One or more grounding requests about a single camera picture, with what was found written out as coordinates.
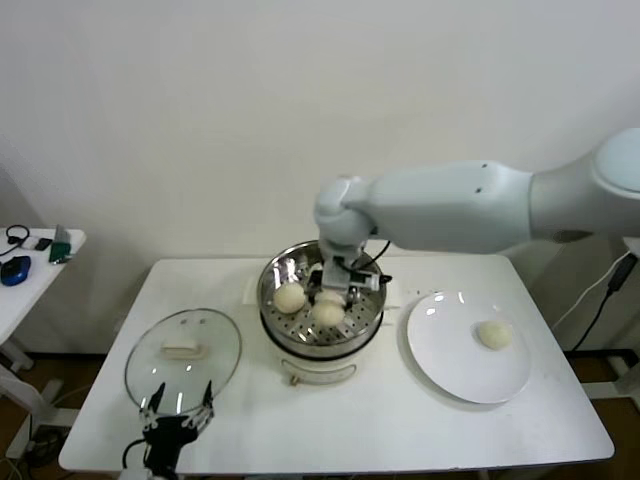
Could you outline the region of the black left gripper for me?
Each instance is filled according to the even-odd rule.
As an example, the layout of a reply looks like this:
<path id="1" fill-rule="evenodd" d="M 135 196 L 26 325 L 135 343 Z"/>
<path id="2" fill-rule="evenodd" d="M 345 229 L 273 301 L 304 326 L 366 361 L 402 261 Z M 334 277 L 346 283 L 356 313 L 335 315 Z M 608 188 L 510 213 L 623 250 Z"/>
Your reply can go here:
<path id="1" fill-rule="evenodd" d="M 143 438 L 149 446 L 144 465 L 152 473 L 175 473 L 182 448 L 194 442 L 198 437 L 197 429 L 205 429 L 215 416 L 212 381 L 209 381 L 200 407 L 189 418 L 173 416 L 158 419 L 165 387 L 166 383 L 162 382 L 151 396 L 143 398 L 139 407 Z"/>

